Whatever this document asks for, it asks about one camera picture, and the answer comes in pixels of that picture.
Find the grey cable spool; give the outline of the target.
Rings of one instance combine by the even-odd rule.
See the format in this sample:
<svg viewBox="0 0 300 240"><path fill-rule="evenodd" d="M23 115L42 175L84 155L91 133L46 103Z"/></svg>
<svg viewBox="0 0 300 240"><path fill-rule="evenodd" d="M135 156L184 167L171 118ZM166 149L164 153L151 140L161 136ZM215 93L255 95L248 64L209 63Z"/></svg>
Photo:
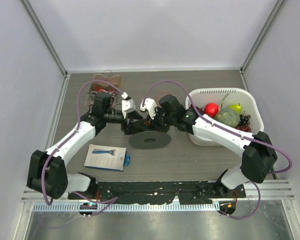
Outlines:
<svg viewBox="0 0 300 240"><path fill-rule="evenodd" d="M151 131L134 134L129 138L128 142L135 149L152 150L167 146L171 140L170 135L167 133Z"/></svg>

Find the white plastic basket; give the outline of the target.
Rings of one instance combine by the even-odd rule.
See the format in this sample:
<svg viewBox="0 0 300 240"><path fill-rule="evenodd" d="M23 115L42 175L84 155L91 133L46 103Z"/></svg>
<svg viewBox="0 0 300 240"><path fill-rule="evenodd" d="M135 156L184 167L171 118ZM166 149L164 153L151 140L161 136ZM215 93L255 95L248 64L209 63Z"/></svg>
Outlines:
<svg viewBox="0 0 300 240"><path fill-rule="evenodd" d="M189 93L185 99L185 107L190 108L194 103L204 114L214 114L213 118L224 118L225 112L232 109L237 112L240 122L235 126L238 130L257 134L264 131L264 123L259 113L254 97L240 88L200 88Z"/></svg>

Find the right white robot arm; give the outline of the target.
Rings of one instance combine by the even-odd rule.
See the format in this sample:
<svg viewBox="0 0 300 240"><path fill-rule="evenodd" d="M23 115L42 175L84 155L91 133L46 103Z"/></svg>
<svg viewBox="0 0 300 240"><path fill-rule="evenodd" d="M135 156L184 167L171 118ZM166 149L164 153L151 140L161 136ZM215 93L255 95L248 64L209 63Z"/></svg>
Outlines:
<svg viewBox="0 0 300 240"><path fill-rule="evenodd" d="M217 179L215 190L220 197L228 197L236 187L247 182L261 184L278 159L266 133L244 132L201 115L194 107L185 109L171 94L162 97L159 104L146 98L140 110L148 112L152 124L174 126L191 135L208 138L241 157L240 165L225 170Z"/></svg>

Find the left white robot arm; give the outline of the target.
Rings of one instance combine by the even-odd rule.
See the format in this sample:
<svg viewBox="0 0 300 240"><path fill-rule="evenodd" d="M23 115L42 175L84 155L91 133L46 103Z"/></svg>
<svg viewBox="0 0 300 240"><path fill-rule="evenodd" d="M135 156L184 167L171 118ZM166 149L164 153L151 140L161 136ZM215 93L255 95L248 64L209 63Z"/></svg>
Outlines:
<svg viewBox="0 0 300 240"><path fill-rule="evenodd" d="M26 186L43 194L44 199L59 199L64 193L79 192L90 200L97 192L95 177L84 173L67 174L66 166L72 157L97 134L106 124L125 126L128 119L141 119L133 99L126 92L122 95L121 109L111 106L112 97L108 93L98 93L89 110L80 116L75 127L58 143L30 157Z"/></svg>

